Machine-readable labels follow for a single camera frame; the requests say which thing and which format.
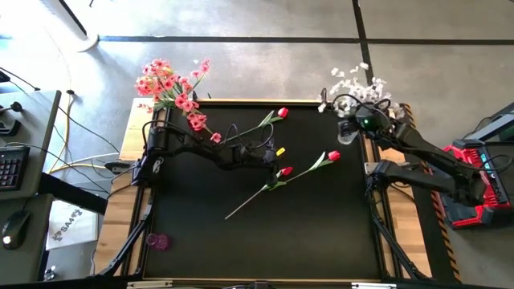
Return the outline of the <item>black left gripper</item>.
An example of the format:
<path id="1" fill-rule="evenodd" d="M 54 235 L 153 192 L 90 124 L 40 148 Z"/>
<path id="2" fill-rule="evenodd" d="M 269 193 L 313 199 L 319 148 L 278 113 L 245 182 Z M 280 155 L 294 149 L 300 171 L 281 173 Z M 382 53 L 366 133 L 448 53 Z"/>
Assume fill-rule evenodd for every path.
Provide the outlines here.
<path id="1" fill-rule="evenodd" d="M 275 138 L 272 137 L 267 144 L 257 149 L 249 149 L 240 145 L 235 149 L 235 161 L 245 168 L 276 169 L 278 157 L 276 156 Z M 267 179 L 269 189 L 278 184 L 281 174 L 282 172 L 278 170 L 270 175 Z"/>

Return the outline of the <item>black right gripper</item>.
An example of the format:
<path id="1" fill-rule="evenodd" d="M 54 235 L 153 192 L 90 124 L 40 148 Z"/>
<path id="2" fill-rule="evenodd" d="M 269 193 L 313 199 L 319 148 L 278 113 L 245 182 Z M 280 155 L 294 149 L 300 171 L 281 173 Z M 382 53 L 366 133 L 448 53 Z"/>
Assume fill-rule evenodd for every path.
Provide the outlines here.
<path id="1" fill-rule="evenodd" d="M 338 121 L 338 128 L 342 129 L 339 132 L 340 140 L 352 140 L 353 132 L 346 129 L 350 128 L 352 124 L 355 131 L 360 131 L 365 134 L 375 134 L 380 128 L 380 116 L 377 112 L 363 112 L 356 113 L 348 119 L 341 119 Z"/>

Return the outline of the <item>clear faceted glass vase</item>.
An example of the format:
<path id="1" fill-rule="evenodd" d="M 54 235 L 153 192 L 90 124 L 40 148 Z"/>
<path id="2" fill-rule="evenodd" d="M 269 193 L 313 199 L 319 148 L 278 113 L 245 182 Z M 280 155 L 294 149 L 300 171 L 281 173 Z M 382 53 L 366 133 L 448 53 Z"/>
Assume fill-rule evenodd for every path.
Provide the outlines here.
<path id="1" fill-rule="evenodd" d="M 358 134 L 357 130 L 349 128 L 349 129 L 346 129 L 346 130 L 353 132 L 353 139 L 352 140 L 340 140 L 339 139 L 339 132 L 340 132 L 340 130 L 342 130 L 342 129 L 338 129 L 337 140 L 342 145 L 350 145 L 353 142 L 353 140 L 355 139 L 355 137 L 357 136 L 357 134 Z"/>

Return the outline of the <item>red artificial tulip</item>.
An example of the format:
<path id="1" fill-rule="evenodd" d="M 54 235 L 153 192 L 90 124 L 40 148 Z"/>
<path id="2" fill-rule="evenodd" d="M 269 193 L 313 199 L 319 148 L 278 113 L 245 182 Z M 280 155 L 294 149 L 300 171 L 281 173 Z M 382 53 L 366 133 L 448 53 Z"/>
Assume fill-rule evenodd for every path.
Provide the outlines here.
<path id="1" fill-rule="evenodd" d="M 260 192 L 262 191 L 266 191 L 266 190 L 273 190 L 273 189 L 276 189 L 280 186 L 284 186 L 284 185 L 287 185 L 289 183 L 291 183 L 292 181 L 306 175 L 307 173 L 310 173 L 310 172 L 313 172 L 323 166 L 326 166 L 326 165 L 331 165 L 332 163 L 334 163 L 335 161 L 339 161 L 341 158 L 341 154 L 337 151 L 337 150 L 334 150 L 334 151 L 331 151 L 329 153 L 327 152 L 323 152 L 319 157 L 318 159 L 316 160 L 316 162 L 307 170 L 303 171 L 302 173 L 298 173 L 297 175 L 293 176 L 293 177 L 290 177 L 288 178 L 287 180 L 285 181 L 277 181 L 277 183 L 275 185 L 264 185 Z"/>
<path id="2" fill-rule="evenodd" d="M 281 177 L 284 177 L 284 176 L 287 176 L 289 175 L 291 172 L 292 172 L 293 168 L 292 167 L 286 167 L 284 169 L 281 169 L 277 174 L 276 174 L 276 177 L 278 179 L 280 179 Z M 250 202 L 252 199 L 254 199 L 255 197 L 257 197 L 260 193 L 266 191 L 266 190 L 271 190 L 271 189 L 275 189 L 277 187 L 280 187 L 282 185 L 286 185 L 287 182 L 286 181 L 277 181 L 274 185 L 264 185 L 261 189 L 259 189 L 256 193 L 254 193 L 252 196 L 250 196 L 246 201 L 244 201 L 240 206 L 238 206 L 235 210 L 233 210 L 231 213 L 229 213 L 226 217 L 225 217 L 225 220 L 227 220 L 228 218 L 232 217 L 234 214 L 236 214 L 239 210 L 241 210 L 248 202 Z"/>
<path id="3" fill-rule="evenodd" d="M 271 111 L 261 120 L 261 122 L 258 125 L 256 125 L 254 128 L 249 128 L 248 130 L 243 131 L 243 132 L 239 132 L 237 130 L 236 126 L 233 124 L 227 132 L 234 132 L 235 134 L 233 136 L 226 136 L 225 140 L 222 143 L 224 144 L 228 141 L 235 140 L 238 137 L 247 135 L 250 132 L 254 132 L 258 128 L 264 128 L 265 126 L 267 126 L 269 124 L 273 124 L 277 121 L 284 120 L 287 117 L 287 115 L 288 115 L 288 109 L 285 107 L 282 107 L 277 112 Z"/>

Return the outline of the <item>pink artificial flower bunch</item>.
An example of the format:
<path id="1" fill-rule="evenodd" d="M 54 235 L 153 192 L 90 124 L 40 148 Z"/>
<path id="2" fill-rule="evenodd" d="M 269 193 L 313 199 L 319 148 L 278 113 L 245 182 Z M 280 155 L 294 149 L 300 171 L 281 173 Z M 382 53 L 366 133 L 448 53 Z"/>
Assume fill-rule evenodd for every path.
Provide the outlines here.
<path id="1" fill-rule="evenodd" d="M 218 144 L 222 140 L 222 136 L 218 132 L 211 131 L 207 124 L 207 116 L 199 111 L 199 103 L 190 100 L 187 95 L 183 92 L 179 94 L 175 98 L 175 106 L 182 110 L 182 115 L 186 117 L 186 119 L 190 123 L 190 127 L 195 132 L 201 132 L 202 130 L 206 130 L 210 134 L 210 140 L 215 144 Z"/>
<path id="2" fill-rule="evenodd" d="M 199 68 L 190 75 L 180 75 L 168 60 L 154 59 L 143 67 L 135 88 L 140 96 L 151 96 L 155 108 L 177 108 L 185 114 L 199 109 L 193 100 L 194 89 L 210 70 L 210 59 L 199 62 Z"/>

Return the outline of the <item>purple glass vase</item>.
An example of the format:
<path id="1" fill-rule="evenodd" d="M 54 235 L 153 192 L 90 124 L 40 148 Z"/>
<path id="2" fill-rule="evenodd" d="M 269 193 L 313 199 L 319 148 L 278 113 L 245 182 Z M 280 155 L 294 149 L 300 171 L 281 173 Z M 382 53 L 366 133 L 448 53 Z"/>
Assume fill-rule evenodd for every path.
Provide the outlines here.
<path id="1" fill-rule="evenodd" d="M 171 238 L 167 234 L 149 234 L 145 243 L 154 250 L 168 250 L 171 245 Z"/>

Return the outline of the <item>black hazard-striped floor mat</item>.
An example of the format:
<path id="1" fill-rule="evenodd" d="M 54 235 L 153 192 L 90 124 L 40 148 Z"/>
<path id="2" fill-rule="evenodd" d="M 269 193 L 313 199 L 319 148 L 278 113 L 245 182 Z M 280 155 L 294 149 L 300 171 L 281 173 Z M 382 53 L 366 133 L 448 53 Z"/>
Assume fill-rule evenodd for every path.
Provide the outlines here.
<path id="1" fill-rule="evenodd" d="M 461 283 L 439 194 L 417 186 L 412 186 L 412 191 L 432 277 L 444 283 Z"/>

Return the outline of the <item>black power strip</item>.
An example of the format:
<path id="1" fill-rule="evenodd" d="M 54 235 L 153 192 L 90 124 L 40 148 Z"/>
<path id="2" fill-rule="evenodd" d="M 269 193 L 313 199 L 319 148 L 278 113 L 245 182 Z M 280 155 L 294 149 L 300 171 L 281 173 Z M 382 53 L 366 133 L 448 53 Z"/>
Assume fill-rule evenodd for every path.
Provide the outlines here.
<path id="1" fill-rule="evenodd" d="M 117 174 L 123 173 L 125 170 L 129 169 L 130 164 L 122 162 L 122 161 L 110 161 L 110 162 L 106 162 L 104 164 L 104 167 L 107 170 L 109 170 L 111 173 L 117 175 Z"/>

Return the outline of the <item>black desk foot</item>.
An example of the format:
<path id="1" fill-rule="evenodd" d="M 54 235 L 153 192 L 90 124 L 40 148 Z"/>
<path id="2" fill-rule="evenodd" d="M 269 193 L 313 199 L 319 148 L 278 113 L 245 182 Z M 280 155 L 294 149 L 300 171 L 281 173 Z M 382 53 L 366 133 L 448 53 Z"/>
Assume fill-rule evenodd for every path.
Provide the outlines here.
<path id="1" fill-rule="evenodd" d="M 38 193 L 51 194 L 61 201 L 101 215 L 105 215 L 108 204 L 106 199 L 46 173 L 41 174 Z"/>

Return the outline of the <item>white paper sheet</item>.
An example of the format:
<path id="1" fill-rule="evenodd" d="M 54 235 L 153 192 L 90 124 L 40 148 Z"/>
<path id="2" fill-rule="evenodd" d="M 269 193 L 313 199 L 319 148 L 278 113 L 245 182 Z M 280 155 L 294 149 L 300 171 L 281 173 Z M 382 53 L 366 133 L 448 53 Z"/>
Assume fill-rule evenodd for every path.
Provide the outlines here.
<path id="1" fill-rule="evenodd" d="M 47 250 L 93 242 L 97 238 L 98 214 L 65 201 L 52 202 L 47 231 Z"/>

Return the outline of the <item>stand with white round base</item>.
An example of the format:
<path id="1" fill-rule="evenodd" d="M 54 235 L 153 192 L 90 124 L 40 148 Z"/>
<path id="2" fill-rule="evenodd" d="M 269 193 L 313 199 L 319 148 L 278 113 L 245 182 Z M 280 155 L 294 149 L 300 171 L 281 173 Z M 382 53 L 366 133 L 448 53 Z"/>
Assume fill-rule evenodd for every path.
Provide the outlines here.
<path id="1" fill-rule="evenodd" d="M 70 50 L 85 52 L 98 43 L 99 35 L 85 26 L 65 0 L 56 0 L 55 13 L 63 26 L 63 41 Z"/>

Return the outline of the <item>grey office desk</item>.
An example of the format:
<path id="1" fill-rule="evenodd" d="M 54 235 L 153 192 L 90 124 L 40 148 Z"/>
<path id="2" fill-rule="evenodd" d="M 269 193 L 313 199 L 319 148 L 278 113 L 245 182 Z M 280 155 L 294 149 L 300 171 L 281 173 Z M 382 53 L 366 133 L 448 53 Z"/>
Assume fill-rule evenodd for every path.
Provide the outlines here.
<path id="1" fill-rule="evenodd" d="M 20 189 L 0 192 L 0 286 L 33 283 L 39 279 L 53 196 L 38 191 L 60 96 L 59 91 L 0 95 L 0 104 L 8 106 L 16 101 L 22 105 L 21 112 L 0 115 L 7 126 L 16 120 L 21 123 L 14 136 L 0 136 L 0 149 L 6 145 L 27 145 L 30 149 Z M 2 229 L 9 218 L 21 210 L 29 214 L 25 239 L 18 248 L 7 250 L 2 243 Z"/>

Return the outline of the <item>black computer keyboard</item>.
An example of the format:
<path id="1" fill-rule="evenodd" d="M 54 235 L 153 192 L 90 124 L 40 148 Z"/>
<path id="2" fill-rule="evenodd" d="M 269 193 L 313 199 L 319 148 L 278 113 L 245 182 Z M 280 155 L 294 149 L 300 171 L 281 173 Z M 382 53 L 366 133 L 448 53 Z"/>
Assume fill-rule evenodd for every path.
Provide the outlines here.
<path id="1" fill-rule="evenodd" d="M 0 192 L 21 188 L 29 152 L 26 146 L 0 148 Z"/>

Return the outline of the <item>black computer mouse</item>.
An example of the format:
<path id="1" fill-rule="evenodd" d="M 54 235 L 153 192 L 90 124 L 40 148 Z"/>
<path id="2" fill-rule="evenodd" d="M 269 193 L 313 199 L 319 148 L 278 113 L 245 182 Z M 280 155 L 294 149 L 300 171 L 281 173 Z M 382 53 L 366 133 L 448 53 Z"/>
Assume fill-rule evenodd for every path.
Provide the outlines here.
<path id="1" fill-rule="evenodd" d="M 2 228 L 2 246 L 6 250 L 18 249 L 27 236 L 31 214 L 26 210 L 12 213 Z"/>

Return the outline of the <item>grey equipment frame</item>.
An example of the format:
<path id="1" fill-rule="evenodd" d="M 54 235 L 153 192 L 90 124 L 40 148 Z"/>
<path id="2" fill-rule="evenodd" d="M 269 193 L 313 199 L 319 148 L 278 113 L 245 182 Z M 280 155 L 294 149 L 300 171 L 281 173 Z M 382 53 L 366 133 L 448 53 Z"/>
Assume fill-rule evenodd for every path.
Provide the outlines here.
<path id="1" fill-rule="evenodd" d="M 477 128 L 464 138 L 481 141 L 514 141 L 514 102 L 484 120 L 487 120 L 485 125 L 480 121 Z"/>

